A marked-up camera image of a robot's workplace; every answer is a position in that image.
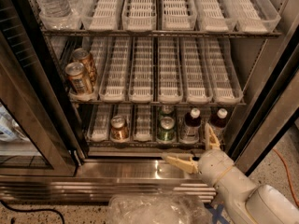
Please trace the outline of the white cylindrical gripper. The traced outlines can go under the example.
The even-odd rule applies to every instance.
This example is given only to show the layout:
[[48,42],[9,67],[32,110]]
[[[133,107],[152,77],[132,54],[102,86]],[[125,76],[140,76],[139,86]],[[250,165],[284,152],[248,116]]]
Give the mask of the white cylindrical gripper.
[[194,161],[192,157],[183,160],[178,156],[171,156],[167,153],[162,154],[162,159],[188,174],[199,173],[202,180],[210,187],[213,187],[222,174],[234,166],[234,162],[225,152],[220,150],[221,144],[208,123],[205,125],[205,139],[207,151],[198,162]]

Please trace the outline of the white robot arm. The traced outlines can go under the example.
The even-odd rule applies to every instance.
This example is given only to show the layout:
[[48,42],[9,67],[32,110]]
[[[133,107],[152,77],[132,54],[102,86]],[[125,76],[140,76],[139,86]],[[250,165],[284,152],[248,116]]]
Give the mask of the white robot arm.
[[211,126],[205,126],[207,150],[198,161],[182,160],[164,153],[163,159],[201,179],[221,196],[225,210],[235,224],[299,224],[299,210],[277,189],[255,184],[220,148]]

